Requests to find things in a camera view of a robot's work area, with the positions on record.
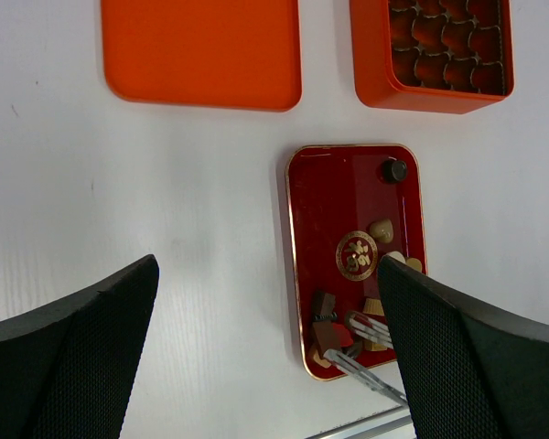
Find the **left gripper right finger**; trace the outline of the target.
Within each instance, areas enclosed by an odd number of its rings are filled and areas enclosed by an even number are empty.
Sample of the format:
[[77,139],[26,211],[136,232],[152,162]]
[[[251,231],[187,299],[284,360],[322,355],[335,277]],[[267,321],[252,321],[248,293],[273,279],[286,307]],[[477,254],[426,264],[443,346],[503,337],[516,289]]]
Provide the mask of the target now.
[[391,256],[377,279],[417,437],[549,438],[549,325]]

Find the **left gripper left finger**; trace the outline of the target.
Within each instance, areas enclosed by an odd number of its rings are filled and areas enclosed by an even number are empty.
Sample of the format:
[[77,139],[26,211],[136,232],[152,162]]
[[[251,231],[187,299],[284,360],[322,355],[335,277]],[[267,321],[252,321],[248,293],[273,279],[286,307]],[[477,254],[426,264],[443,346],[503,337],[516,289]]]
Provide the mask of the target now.
[[0,438],[117,438],[156,300],[149,254],[0,321]]

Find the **metal tongs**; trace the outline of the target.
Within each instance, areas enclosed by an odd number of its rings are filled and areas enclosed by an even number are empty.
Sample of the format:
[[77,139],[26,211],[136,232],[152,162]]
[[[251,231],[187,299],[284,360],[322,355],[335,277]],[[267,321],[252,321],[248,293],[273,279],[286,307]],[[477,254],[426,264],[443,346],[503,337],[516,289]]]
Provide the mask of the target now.
[[409,408],[406,395],[379,378],[372,369],[395,360],[390,330],[382,316],[371,316],[356,310],[345,314],[344,327],[355,337],[352,343],[342,346],[340,336],[333,327],[318,342],[319,355],[369,390]]

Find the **orange box lid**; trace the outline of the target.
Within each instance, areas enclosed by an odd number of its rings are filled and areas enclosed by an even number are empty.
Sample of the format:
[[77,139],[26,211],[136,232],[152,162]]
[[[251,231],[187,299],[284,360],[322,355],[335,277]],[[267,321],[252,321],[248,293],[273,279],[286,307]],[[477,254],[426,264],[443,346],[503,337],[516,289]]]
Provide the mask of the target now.
[[106,82],[132,102],[285,112],[302,96],[296,1],[103,1]]

